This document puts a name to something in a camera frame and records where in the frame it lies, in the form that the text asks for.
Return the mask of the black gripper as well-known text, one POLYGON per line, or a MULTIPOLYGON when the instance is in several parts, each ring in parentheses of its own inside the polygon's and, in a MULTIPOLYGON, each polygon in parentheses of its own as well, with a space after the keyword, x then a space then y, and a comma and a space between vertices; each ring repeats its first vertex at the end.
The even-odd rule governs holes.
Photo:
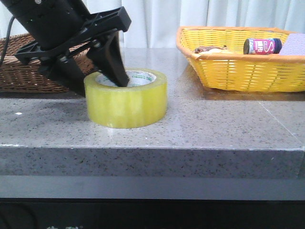
POLYGON ((73 57, 87 49, 94 66, 118 87, 129 77, 122 62, 119 32, 131 19, 124 7, 90 13, 81 0, 3 0, 34 41, 15 54, 23 64, 41 62, 38 72, 80 96, 85 75, 73 57))

